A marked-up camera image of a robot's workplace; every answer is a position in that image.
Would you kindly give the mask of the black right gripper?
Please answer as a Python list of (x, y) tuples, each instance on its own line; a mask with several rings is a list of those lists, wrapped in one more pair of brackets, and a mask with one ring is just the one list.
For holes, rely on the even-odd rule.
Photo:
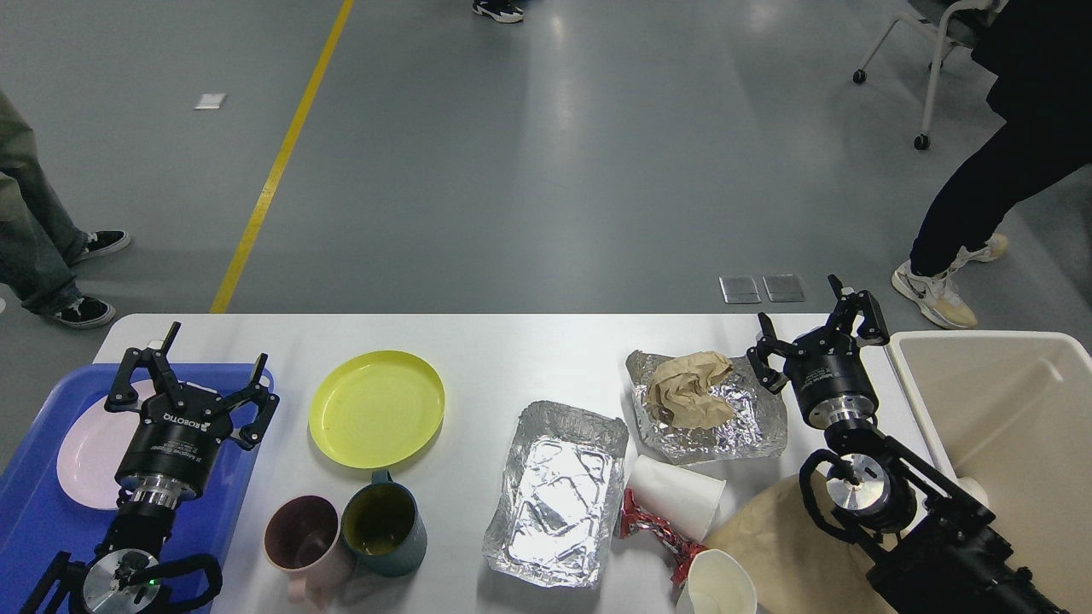
[[(757, 314), (760, 334), (747, 359), (753, 376), (772, 394), (791, 381), (802, 417), (815, 429), (828, 429), (843, 420), (874, 420), (879, 400), (863, 366), (859, 347), (890, 342), (879, 303), (870, 291), (854, 290), (828, 275), (836, 296), (826, 322), (826, 350), (803, 354), (803, 347), (776, 336), (765, 312)], [(784, 373), (772, 368), (771, 355), (784, 358)]]

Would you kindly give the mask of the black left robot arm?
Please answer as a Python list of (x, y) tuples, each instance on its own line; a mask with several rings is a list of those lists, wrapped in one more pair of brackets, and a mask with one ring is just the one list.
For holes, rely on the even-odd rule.
[(4, 613), (206, 611), (280, 398), (260, 355), (67, 374), (3, 472)]

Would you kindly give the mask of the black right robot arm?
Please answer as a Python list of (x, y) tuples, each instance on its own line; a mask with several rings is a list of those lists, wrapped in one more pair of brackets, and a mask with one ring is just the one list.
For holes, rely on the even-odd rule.
[(799, 471), (814, 524), (871, 559), (867, 582), (898, 613), (1057, 613), (1025, 567), (1010, 568), (1010, 543), (995, 513), (877, 425), (879, 399), (860, 350), (890, 335), (870, 292), (829, 283), (827, 321), (787, 342), (759, 315), (747, 351), (759, 383), (791, 385), (802, 417), (824, 436)]

